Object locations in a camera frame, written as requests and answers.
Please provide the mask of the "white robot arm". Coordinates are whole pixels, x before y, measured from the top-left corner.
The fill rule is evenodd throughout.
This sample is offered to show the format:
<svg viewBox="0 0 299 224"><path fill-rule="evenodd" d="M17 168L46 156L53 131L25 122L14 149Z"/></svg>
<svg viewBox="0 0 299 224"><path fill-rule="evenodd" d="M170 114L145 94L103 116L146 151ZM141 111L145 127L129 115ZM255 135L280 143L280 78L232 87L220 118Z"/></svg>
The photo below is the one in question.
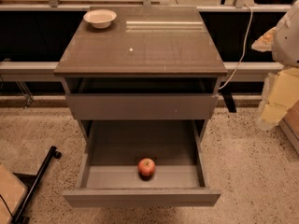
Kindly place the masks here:
<svg viewBox="0 0 299 224"><path fill-rule="evenodd" d="M295 1L278 24L253 42L251 48L271 51L283 69L264 81L256 125L261 130L277 126L299 100L299 1Z"/></svg>

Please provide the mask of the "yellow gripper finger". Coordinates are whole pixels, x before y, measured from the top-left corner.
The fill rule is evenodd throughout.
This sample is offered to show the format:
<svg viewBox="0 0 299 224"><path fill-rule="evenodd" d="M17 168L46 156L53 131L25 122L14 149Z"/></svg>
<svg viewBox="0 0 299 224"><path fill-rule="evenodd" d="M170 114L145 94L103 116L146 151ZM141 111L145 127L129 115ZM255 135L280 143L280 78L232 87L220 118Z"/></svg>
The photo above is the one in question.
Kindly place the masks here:
<svg viewBox="0 0 299 224"><path fill-rule="evenodd" d="M275 31L275 27L269 29L252 43L251 48L260 52L271 51Z"/></svg>
<svg viewBox="0 0 299 224"><path fill-rule="evenodd" d="M269 73L263 84L262 100L255 124L261 130L278 126L299 100L299 69L290 67L276 75Z"/></svg>

